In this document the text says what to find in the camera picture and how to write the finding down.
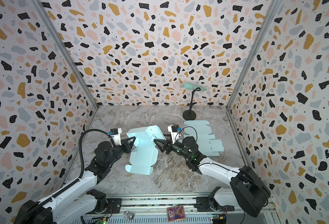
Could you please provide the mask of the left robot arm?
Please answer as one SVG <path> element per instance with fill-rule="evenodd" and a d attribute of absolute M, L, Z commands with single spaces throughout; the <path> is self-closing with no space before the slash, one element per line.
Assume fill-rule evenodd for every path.
<path fill-rule="evenodd" d="M 21 206 L 15 223 L 67 224 L 89 212 L 101 214 L 111 210 L 106 194 L 93 187 L 108 175 L 123 154 L 131 152 L 135 140 L 135 137 L 124 139 L 115 147 L 109 141 L 101 142 L 81 177 L 37 202 L 27 201 Z"/>

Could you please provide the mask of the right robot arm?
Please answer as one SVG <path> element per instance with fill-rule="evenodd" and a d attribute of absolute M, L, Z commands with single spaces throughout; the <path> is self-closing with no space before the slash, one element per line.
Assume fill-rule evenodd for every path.
<path fill-rule="evenodd" d="M 194 137 L 186 137 L 182 142 L 155 139 L 161 152 L 171 152 L 185 158 L 186 166 L 193 172 L 211 176 L 230 186 L 238 206 L 252 217 L 257 217 L 267 206 L 271 193 L 259 176 L 249 166 L 233 168 L 213 161 L 199 151 Z"/>

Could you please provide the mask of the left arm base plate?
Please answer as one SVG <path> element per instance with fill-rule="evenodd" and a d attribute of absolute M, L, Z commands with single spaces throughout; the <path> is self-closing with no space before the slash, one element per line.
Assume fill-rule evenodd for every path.
<path fill-rule="evenodd" d="M 97 214 L 119 214 L 121 198 L 98 199 L 94 212 Z"/>

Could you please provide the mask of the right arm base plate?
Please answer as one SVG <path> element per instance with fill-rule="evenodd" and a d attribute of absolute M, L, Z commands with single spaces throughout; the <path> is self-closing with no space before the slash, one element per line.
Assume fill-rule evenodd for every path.
<path fill-rule="evenodd" d="M 194 207 L 198 212 L 226 212 L 235 210 L 234 206 L 220 206 L 209 197 L 197 197 Z"/>

